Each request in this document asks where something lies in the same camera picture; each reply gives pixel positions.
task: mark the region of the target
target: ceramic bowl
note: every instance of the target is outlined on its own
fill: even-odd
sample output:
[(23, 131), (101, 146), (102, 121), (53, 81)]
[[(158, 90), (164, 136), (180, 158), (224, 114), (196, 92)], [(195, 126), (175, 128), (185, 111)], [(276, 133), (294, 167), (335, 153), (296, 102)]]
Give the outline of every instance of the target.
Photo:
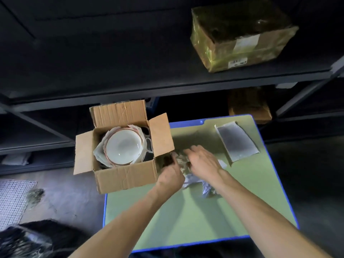
[(131, 128), (117, 130), (106, 142), (104, 153), (115, 165), (129, 165), (142, 152), (141, 136)]

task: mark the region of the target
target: table top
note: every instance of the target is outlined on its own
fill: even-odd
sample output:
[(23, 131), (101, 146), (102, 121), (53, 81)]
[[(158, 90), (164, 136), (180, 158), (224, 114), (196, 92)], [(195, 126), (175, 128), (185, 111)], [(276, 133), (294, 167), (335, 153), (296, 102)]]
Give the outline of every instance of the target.
[[(236, 121), (259, 149), (258, 154), (229, 164), (214, 125)], [(174, 122), (170, 124), (176, 150), (201, 144), (228, 164), (226, 170), (248, 190), (276, 209), (292, 224), (296, 218), (251, 115)], [(104, 224), (143, 197), (154, 185), (109, 193)], [(233, 209), (221, 196), (204, 198), (201, 183), (173, 195), (154, 215), (133, 252), (249, 237)]]

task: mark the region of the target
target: barcode label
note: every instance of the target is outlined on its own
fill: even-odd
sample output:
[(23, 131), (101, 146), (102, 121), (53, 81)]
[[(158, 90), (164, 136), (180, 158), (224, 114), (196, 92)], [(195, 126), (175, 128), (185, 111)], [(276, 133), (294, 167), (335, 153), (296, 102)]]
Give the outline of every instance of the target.
[(247, 57), (246, 58), (241, 58), (241, 59), (237, 59), (237, 60), (232, 60), (230, 62), (228, 62), (228, 69), (233, 68), (233, 67), (237, 67), (240, 65), (244, 65), (247, 63)]

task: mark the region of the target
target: cardboard box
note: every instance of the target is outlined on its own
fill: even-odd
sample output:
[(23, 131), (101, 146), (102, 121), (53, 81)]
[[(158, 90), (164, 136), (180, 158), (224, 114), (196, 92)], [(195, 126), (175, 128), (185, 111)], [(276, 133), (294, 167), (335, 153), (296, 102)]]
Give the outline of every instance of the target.
[[(136, 100), (90, 108), (94, 130), (77, 135), (74, 175), (93, 171), (100, 194), (152, 184), (157, 181), (156, 157), (174, 150), (167, 114), (147, 120), (144, 100)], [(93, 155), (101, 135), (110, 129), (128, 124), (148, 126), (153, 143), (154, 159), (132, 165), (101, 169)]]
[(192, 9), (191, 42), (209, 72), (276, 58), (299, 29), (269, 0)]
[(272, 119), (264, 93), (259, 87), (229, 90), (228, 111), (230, 116), (251, 114), (257, 124), (266, 124)]

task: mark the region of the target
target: label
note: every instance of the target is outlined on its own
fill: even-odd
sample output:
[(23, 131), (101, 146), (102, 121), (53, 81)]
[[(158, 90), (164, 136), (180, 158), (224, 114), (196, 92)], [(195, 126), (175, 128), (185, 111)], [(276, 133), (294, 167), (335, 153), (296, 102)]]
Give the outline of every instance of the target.
[(243, 52), (251, 52), (255, 49), (256, 45), (258, 44), (260, 34), (253, 35), (246, 38), (237, 39), (235, 43), (235, 47), (233, 49), (233, 53), (243, 53)]
[(228, 69), (233, 68), (233, 67), (237, 67), (240, 65), (244, 65), (247, 63), (247, 57), (246, 58), (241, 58), (241, 59), (237, 59), (237, 60), (232, 60), (230, 62), (228, 62)]

